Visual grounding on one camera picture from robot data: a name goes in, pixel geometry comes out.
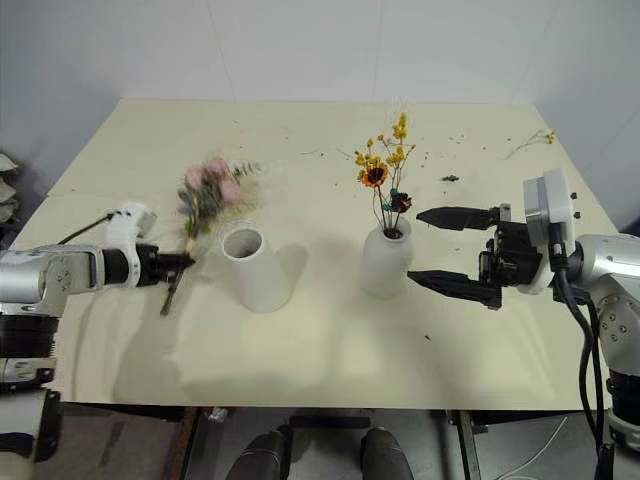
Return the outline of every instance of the floor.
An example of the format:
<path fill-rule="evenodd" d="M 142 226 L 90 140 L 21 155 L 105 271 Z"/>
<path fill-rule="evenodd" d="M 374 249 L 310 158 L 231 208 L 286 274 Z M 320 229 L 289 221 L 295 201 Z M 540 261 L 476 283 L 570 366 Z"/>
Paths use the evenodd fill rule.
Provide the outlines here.
<path fill-rule="evenodd" d="M 416 480 L 464 480 L 455 427 L 442 412 L 418 410 L 296 410 L 239 408 L 224 424 L 201 422 L 186 480 L 224 480 L 236 457 L 257 435 L 292 415 L 367 416 L 372 426 L 390 430 L 402 446 Z M 547 441 L 564 416 L 489 427 L 476 435 L 483 479 L 495 479 L 527 461 Z M 85 407 L 67 407 L 61 447 L 39 464 L 38 479 L 162 480 L 166 478 L 176 424 Z M 362 430 L 295 429 L 291 480 L 360 480 Z M 616 480 L 639 478 L 637 460 L 616 463 Z M 534 480 L 590 479 L 595 466 L 584 418 L 568 420 L 545 453 L 521 477 Z"/>
<path fill-rule="evenodd" d="M 204 450 L 216 451 L 217 458 L 207 457 L 208 462 L 191 468 L 187 479 L 224 480 L 236 456 L 256 435 L 300 413 L 309 412 L 239 409 L 223 426 L 212 424 L 208 432 L 209 445 Z M 403 448 L 416 480 L 464 480 L 456 429 L 446 423 L 440 412 L 378 409 L 349 413 L 369 416 L 372 426 L 390 430 Z M 528 460 L 545 444 L 563 418 L 496 425 L 491 426 L 488 433 L 476 435 L 483 479 L 496 478 Z M 294 430 L 290 479 L 360 480 L 358 454 L 360 439 L 365 433 L 366 430 Z M 593 478 L 593 457 L 584 419 L 570 415 L 545 454 L 520 474 L 540 480 Z"/>
<path fill-rule="evenodd" d="M 35 480 L 161 480 L 178 424 L 64 405 L 60 445 L 37 463 Z"/>

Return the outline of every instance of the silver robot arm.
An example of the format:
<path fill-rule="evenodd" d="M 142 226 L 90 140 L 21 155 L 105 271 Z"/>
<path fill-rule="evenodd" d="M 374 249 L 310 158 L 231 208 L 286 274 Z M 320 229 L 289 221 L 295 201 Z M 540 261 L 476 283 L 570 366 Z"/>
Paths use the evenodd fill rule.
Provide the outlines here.
<path fill-rule="evenodd" d="M 478 280 L 440 270 L 413 271 L 408 276 L 436 292 L 477 301 L 491 309 L 502 306 L 503 287 L 515 286 L 536 295 L 554 286 L 555 298 L 569 306 L 585 334 L 582 377 L 588 363 L 585 352 L 597 346 L 594 338 L 602 344 L 610 373 L 607 390 L 613 400 L 608 413 L 612 438 L 640 452 L 640 239 L 631 235 L 583 235 L 576 239 L 574 218 L 579 214 L 574 213 L 571 203 L 575 198 L 575 193 L 569 193 L 563 171 L 556 169 L 524 183 L 526 223 L 511 221 L 508 204 L 489 210 L 440 207 L 421 212 L 418 220 L 439 228 L 496 227 L 496 231 L 480 253 Z M 592 325 L 578 308 L 576 292 L 581 302 L 593 304 Z M 597 349 L 592 355 L 594 360 L 598 357 Z M 581 399 L 587 410 L 583 380 Z M 585 413 L 593 422 L 591 412 Z M 603 441 L 599 430 L 599 426 L 592 428 L 596 444 Z M 613 448 L 602 447 L 598 475 L 605 471 L 600 470 L 601 465 L 613 468 Z"/>
<path fill-rule="evenodd" d="M 129 203 L 107 226 L 112 248 L 54 245 L 0 256 L 0 480 L 31 478 L 51 457 L 61 427 L 54 378 L 54 335 L 70 295 L 107 285 L 147 286 L 170 280 L 193 260 L 136 244 L 155 220 Z"/>

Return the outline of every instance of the table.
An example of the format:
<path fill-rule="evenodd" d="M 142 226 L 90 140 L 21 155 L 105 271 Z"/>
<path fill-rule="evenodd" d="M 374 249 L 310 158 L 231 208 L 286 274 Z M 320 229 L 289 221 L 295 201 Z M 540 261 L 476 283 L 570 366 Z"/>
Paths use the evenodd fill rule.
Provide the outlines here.
<path fill-rule="evenodd" d="M 531 297 L 506 289 L 497 312 L 408 281 L 391 300 L 360 292 L 360 249 L 375 220 L 370 191 L 356 183 L 348 154 L 388 131 L 400 111 L 409 116 L 409 141 L 418 144 L 404 181 L 414 203 L 407 217 L 414 269 L 473 277 L 490 236 L 438 230 L 415 214 L 510 202 L 514 221 L 523 221 L 522 181 L 557 166 L 578 193 L 577 233 L 615 232 L 559 143 L 507 158 L 548 130 L 532 106 L 123 100 L 15 247 L 55 242 L 138 200 L 158 214 L 149 241 L 179 248 L 181 176 L 220 153 L 232 163 L 263 165 L 260 208 L 249 219 L 295 291 L 278 312 L 248 312 L 229 290 L 211 235 L 167 318 L 159 315 L 163 287 L 70 298 L 52 388 L 67 401 L 100 403 L 579 409 L 582 337 L 551 292 Z M 449 174 L 460 180 L 441 181 Z M 103 239 L 100 227 L 77 241 Z"/>

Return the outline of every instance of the pink rose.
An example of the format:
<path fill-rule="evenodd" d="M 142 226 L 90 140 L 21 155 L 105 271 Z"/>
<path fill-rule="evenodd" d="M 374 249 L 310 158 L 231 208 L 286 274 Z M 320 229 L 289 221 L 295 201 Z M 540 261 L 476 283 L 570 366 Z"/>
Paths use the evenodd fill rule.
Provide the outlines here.
<path fill-rule="evenodd" d="M 202 180 L 204 179 L 205 169 L 200 165 L 194 165 L 189 167 L 187 173 L 184 176 L 187 185 L 193 189 L 200 188 Z"/>
<path fill-rule="evenodd" d="M 205 168 L 218 177 L 229 176 L 229 165 L 224 161 L 222 157 L 213 157 L 209 160 L 209 163 L 205 165 Z"/>
<path fill-rule="evenodd" d="M 237 205 L 242 202 L 240 185 L 235 181 L 230 179 L 222 180 L 218 186 L 220 187 L 220 194 L 225 202 L 231 205 Z"/>

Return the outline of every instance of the empty white vase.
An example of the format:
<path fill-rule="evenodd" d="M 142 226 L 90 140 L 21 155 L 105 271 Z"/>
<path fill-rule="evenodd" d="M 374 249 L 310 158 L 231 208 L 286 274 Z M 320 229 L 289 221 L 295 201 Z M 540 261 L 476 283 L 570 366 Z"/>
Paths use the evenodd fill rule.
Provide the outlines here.
<path fill-rule="evenodd" d="M 393 297 L 400 293 L 406 282 L 407 271 L 413 260 L 411 225 L 400 217 L 397 229 L 402 232 L 401 238 L 386 237 L 382 227 L 378 226 L 364 242 L 360 285 L 373 296 Z"/>
<path fill-rule="evenodd" d="M 287 303 L 291 285 L 260 232 L 243 227 L 226 234 L 222 252 L 233 289 L 248 310 L 273 312 Z"/>

